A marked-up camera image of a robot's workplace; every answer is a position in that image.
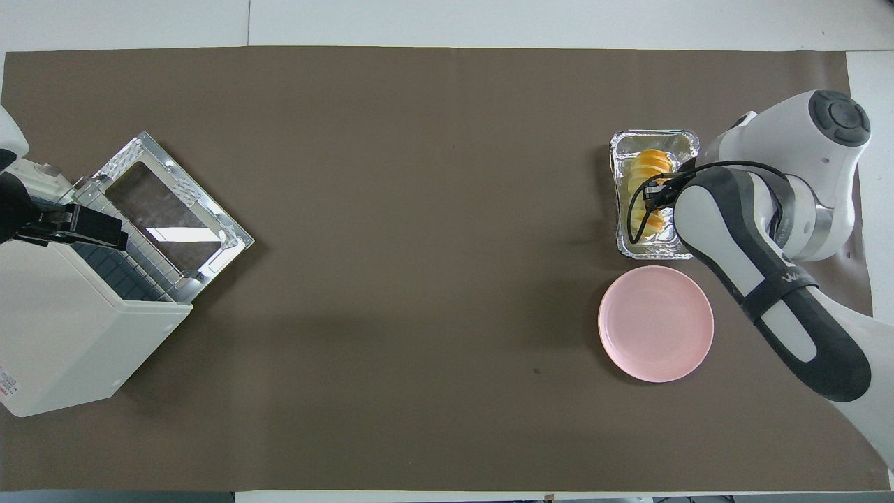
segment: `yellow food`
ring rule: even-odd
[[[673,163],[668,155],[657,149],[643,150],[630,163],[630,169],[627,172],[627,191],[630,197],[637,191],[649,178],[660,175],[661,173],[669,173],[673,169]],[[657,178],[658,184],[664,182],[663,179]],[[643,223],[645,216],[645,199],[642,192],[637,197],[637,202],[630,213],[631,234],[636,235],[639,226]],[[660,233],[664,229],[664,217],[659,213],[653,212],[645,222],[643,229],[643,237],[649,237]]]

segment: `wire rack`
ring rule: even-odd
[[[88,180],[72,195],[74,202],[122,221],[128,235],[127,251],[89,244],[74,247],[113,290],[125,300],[173,302],[169,295],[184,279],[145,235],[103,194],[98,183]]]

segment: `black cable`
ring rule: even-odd
[[[642,182],[639,185],[639,187],[637,187],[637,189],[634,191],[633,195],[630,196],[630,204],[627,209],[627,238],[630,240],[630,243],[631,244],[638,243],[639,239],[641,237],[643,237],[643,232],[645,231],[645,224],[648,221],[649,216],[652,215],[653,211],[655,211],[662,204],[664,204],[663,199],[665,196],[669,195],[673,191],[677,191],[677,194],[679,194],[683,190],[683,187],[685,187],[696,176],[696,173],[698,173],[700,171],[704,171],[705,169],[708,169],[709,167],[717,167],[717,166],[756,167],[759,169],[763,169],[765,171],[769,171],[770,173],[777,175],[778,177],[782,178],[783,180],[786,180],[785,174],[782,173],[779,169],[777,169],[773,166],[766,165],[764,163],[759,163],[759,162],[754,162],[754,161],[717,161],[717,162],[712,162],[712,163],[708,163],[705,165],[701,165],[699,167],[695,167],[692,169],[688,169],[686,171],[660,173],[658,175],[651,176],[647,180]],[[649,183],[651,183],[654,180],[657,180],[658,178],[670,178],[670,180],[668,182],[665,182],[664,185],[662,186],[662,189],[660,191],[658,191],[652,197],[651,204],[645,204],[647,199],[645,198],[645,195],[643,195],[643,204],[645,206],[645,214],[643,215],[642,222],[639,223],[639,229],[637,230],[637,235],[636,235],[636,237],[634,237],[632,229],[630,228],[630,223],[632,222],[633,206],[637,202],[637,196],[641,192],[643,192],[643,190],[645,189],[646,186],[648,186]]]

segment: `gray joint cap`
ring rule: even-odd
[[[810,97],[810,118],[826,138],[846,147],[869,141],[869,116],[848,95],[818,90]]]

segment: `brown tablecloth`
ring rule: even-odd
[[[848,89],[843,54],[11,53],[31,160],[75,179],[146,130],[257,244],[112,398],[0,410],[0,489],[887,489],[699,262],[668,264],[713,305],[694,373],[628,378],[596,333],[644,264],[615,246],[611,135],[706,144],[815,88]],[[860,243],[810,270],[870,310]]]

